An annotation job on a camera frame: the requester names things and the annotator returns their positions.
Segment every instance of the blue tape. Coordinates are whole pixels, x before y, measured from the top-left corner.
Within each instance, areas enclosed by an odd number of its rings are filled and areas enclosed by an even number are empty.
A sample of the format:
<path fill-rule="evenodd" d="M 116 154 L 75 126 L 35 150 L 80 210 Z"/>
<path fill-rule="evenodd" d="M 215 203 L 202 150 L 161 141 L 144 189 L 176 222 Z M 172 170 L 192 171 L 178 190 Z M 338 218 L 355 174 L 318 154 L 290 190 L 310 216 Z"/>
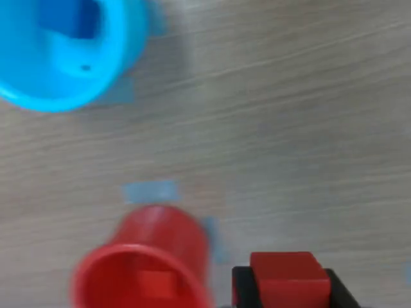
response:
<path fill-rule="evenodd" d="M 180 201 L 174 181 L 136 182 L 121 187 L 125 203 L 162 203 Z"/>
<path fill-rule="evenodd" d="M 214 217 L 208 216 L 200 219 L 200 221 L 207 232 L 211 247 L 211 257 L 214 262 L 217 264 L 229 262 L 229 254 L 223 245 L 221 235 L 218 231 L 217 220 Z"/>
<path fill-rule="evenodd" d="M 97 100 L 96 105 L 132 104 L 135 101 L 133 78 L 122 76 Z"/>
<path fill-rule="evenodd" d="M 146 3 L 150 19 L 150 34 L 153 36 L 167 34 L 166 19 L 159 0 L 146 0 Z"/>

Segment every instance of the red cup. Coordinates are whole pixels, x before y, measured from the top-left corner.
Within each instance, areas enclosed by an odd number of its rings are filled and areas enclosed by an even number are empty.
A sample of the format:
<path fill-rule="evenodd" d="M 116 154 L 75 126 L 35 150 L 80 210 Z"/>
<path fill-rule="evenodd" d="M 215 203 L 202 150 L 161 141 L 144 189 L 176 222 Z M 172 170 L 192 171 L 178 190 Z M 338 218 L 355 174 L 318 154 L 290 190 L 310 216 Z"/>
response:
<path fill-rule="evenodd" d="M 208 238 L 195 218 L 175 207 L 143 207 L 79 264 L 74 307 L 212 308 L 208 267 Z"/>

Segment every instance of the plastic cup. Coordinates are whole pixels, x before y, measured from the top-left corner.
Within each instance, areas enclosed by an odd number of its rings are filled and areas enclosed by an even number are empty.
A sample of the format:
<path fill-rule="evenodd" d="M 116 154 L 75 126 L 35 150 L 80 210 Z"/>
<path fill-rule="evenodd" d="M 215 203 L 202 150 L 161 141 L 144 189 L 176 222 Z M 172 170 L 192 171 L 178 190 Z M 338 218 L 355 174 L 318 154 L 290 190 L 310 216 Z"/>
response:
<path fill-rule="evenodd" d="M 114 237 L 79 264 L 75 308 L 212 308 L 209 243 L 200 224 L 170 206 L 127 215 Z"/>
<path fill-rule="evenodd" d="M 38 0 L 0 1 L 0 96 L 22 108 L 67 112 L 96 102 L 142 54 L 146 0 L 95 0 L 100 29 L 75 39 L 39 26 Z"/>

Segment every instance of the red block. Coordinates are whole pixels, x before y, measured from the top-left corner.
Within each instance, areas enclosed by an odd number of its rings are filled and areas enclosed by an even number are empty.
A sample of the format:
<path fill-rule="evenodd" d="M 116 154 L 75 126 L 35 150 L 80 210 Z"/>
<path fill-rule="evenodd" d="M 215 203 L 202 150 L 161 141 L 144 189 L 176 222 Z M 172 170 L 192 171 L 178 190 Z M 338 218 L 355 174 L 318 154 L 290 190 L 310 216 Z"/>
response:
<path fill-rule="evenodd" d="M 253 252 L 264 308 L 329 308 L 331 283 L 310 252 Z"/>
<path fill-rule="evenodd" d="M 177 298 L 177 277 L 171 271 L 139 271 L 137 279 L 145 298 Z"/>

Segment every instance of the blue cup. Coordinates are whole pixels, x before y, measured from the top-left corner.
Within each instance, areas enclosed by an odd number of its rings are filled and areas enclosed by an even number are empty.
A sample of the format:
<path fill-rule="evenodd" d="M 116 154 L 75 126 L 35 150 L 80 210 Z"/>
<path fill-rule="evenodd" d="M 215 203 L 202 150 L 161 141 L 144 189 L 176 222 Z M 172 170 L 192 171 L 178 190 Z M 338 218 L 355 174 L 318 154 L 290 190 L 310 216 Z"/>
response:
<path fill-rule="evenodd" d="M 98 0 L 94 39 L 38 26 L 37 0 L 0 2 L 0 96 L 40 112 L 68 112 L 106 93 L 141 56 L 148 40 L 146 0 Z"/>

